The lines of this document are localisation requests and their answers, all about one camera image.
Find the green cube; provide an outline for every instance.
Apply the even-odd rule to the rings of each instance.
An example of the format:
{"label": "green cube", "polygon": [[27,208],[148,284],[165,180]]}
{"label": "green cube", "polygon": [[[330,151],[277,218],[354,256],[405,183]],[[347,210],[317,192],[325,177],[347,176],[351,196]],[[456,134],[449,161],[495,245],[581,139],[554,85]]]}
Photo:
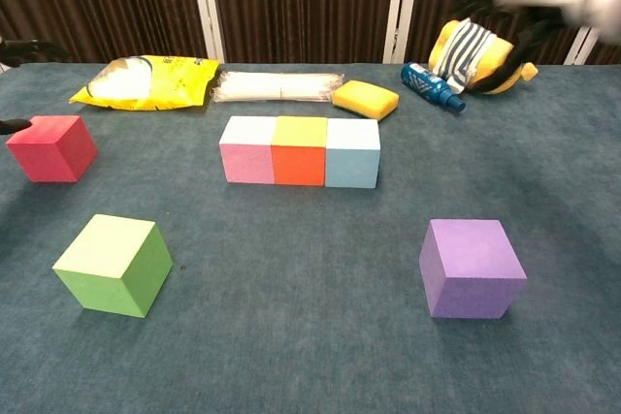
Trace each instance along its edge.
{"label": "green cube", "polygon": [[52,268],[83,307],[146,317],[172,265],[154,222],[97,214]]}

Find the orange cube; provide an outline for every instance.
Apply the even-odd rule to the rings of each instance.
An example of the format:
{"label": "orange cube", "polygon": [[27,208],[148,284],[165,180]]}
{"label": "orange cube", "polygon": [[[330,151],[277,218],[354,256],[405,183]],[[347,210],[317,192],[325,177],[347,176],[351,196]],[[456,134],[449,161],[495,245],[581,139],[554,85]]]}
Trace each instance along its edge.
{"label": "orange cube", "polygon": [[328,119],[279,116],[272,139],[276,184],[323,186]]}

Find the plastic bag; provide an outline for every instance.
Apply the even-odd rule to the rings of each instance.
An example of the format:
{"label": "plastic bag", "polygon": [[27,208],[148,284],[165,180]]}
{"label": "plastic bag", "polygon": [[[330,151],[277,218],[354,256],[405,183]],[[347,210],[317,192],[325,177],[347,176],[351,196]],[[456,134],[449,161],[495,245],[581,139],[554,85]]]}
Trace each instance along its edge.
{"label": "plastic bag", "polygon": [[218,62],[140,55],[113,60],[69,102],[124,111],[201,107]]}
{"label": "plastic bag", "polygon": [[213,91],[215,102],[232,101],[330,101],[343,84],[336,73],[224,72]]}

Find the yellow plush toy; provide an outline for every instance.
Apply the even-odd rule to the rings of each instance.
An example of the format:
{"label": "yellow plush toy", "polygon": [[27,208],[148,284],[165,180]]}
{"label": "yellow plush toy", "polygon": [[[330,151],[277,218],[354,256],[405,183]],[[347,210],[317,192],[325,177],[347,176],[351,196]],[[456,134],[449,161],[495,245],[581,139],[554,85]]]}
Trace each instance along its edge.
{"label": "yellow plush toy", "polygon": [[[433,70],[436,67],[436,64],[441,59],[442,50],[459,24],[460,22],[454,19],[448,22],[442,29],[440,35],[438,36],[438,40],[429,55],[430,70]],[[466,87],[472,88],[478,81],[492,75],[494,71],[505,63],[505,60],[512,49],[512,43],[497,36],[494,37],[485,52],[481,55],[480,60],[476,65],[476,72],[466,83]],[[528,81],[531,80],[537,73],[538,70],[535,65],[531,62],[524,63],[515,70],[513,75],[511,75],[508,80],[495,89],[486,92],[486,94],[498,94],[504,92],[512,87],[520,78]]]}

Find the red cube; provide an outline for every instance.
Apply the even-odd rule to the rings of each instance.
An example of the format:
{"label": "red cube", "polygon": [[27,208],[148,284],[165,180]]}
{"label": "red cube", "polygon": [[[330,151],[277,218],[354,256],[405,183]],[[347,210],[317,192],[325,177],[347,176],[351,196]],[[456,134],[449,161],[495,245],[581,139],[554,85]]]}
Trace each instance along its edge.
{"label": "red cube", "polygon": [[97,147],[82,118],[46,115],[30,121],[30,128],[7,141],[28,178],[37,182],[78,181],[97,156]]}

